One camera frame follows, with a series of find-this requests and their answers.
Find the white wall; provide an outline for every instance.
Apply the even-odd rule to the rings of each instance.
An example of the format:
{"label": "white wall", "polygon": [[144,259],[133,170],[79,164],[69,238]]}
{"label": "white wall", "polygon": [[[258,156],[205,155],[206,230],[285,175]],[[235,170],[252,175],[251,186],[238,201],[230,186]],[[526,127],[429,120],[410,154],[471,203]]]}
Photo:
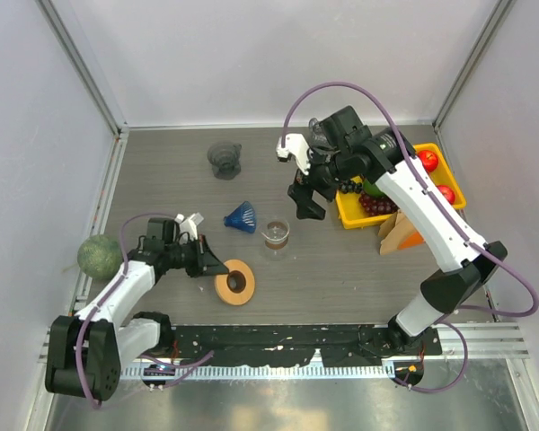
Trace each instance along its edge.
{"label": "white wall", "polygon": [[[362,84],[400,122],[432,120],[495,0],[55,0],[78,21],[130,126],[283,122],[330,80]],[[298,119],[353,104],[314,96]]]}
{"label": "white wall", "polygon": [[0,431],[22,429],[112,143],[38,6],[0,2]]}
{"label": "white wall", "polygon": [[[539,292],[539,0],[516,2],[443,127],[469,221],[501,239]],[[524,288],[501,271],[500,309],[524,310]],[[539,312],[519,323],[539,372]]]}

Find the yellow tray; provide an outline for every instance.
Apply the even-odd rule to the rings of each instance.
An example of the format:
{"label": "yellow tray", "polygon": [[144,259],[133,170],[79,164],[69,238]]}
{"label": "yellow tray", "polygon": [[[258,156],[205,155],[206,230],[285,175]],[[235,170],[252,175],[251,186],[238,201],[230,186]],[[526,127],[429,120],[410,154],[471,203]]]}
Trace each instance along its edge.
{"label": "yellow tray", "polygon": [[[423,150],[430,150],[437,154],[439,159],[439,165],[437,168],[429,174],[429,177],[437,185],[446,185],[455,193],[455,202],[453,208],[462,209],[467,205],[464,194],[459,189],[459,185],[451,173],[449,166],[447,166],[446,160],[441,154],[441,150],[435,144],[419,144],[414,145],[415,151],[418,153]],[[361,182],[359,177],[353,179],[355,182]],[[389,218],[390,215],[376,215],[370,217],[367,212],[358,201],[358,193],[339,193],[335,196],[335,203],[340,210],[340,219],[343,223],[343,227],[346,229],[357,229],[359,227],[375,226],[383,223]]]}

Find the floor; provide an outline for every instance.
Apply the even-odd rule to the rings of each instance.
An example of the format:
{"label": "floor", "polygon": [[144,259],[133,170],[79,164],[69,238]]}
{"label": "floor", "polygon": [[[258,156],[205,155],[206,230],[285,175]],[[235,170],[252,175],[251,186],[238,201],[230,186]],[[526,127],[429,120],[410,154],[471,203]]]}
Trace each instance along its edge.
{"label": "floor", "polygon": [[[459,361],[426,363],[423,386],[453,380]],[[505,360],[471,361],[465,378],[438,395],[388,379],[182,383],[148,393],[121,383],[101,411],[56,396],[48,431],[517,431],[526,423]]]}
{"label": "floor", "polygon": [[[429,126],[403,127],[413,144],[435,142]],[[242,259],[256,278],[249,303],[223,303],[211,277],[188,278],[170,271],[138,303],[137,311],[167,312],[174,324],[384,323],[420,289],[437,265],[426,245],[381,257],[377,228],[344,230],[335,203],[324,221],[296,220],[287,186],[296,171],[275,155],[276,128],[133,131],[121,166],[106,233],[140,213],[189,215],[199,211],[199,226],[221,259]],[[216,142],[241,144],[242,172],[218,180],[206,154]],[[245,200],[258,218],[284,216],[291,226],[287,255],[275,261],[264,252],[258,233],[224,227],[223,217]],[[129,248],[146,231],[146,221],[127,232]],[[94,284],[91,298],[102,289]],[[483,292],[471,303],[485,305]],[[453,321],[486,321],[490,316],[464,312]]]}

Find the blue funnel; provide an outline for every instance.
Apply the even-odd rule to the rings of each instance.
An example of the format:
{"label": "blue funnel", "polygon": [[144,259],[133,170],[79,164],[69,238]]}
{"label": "blue funnel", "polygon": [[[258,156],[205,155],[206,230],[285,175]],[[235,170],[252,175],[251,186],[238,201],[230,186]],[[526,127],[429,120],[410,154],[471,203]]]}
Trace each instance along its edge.
{"label": "blue funnel", "polygon": [[247,233],[254,233],[257,222],[252,204],[247,200],[243,202],[232,214],[224,217],[224,226],[234,227]]}

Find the black hole in ring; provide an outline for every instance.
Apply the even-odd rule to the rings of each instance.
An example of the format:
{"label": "black hole in ring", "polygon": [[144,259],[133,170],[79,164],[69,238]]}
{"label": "black hole in ring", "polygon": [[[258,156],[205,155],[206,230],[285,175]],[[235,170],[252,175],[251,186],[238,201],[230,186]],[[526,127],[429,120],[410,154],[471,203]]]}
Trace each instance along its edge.
{"label": "black hole in ring", "polygon": [[245,277],[240,271],[232,271],[227,275],[227,286],[235,294],[245,290]]}

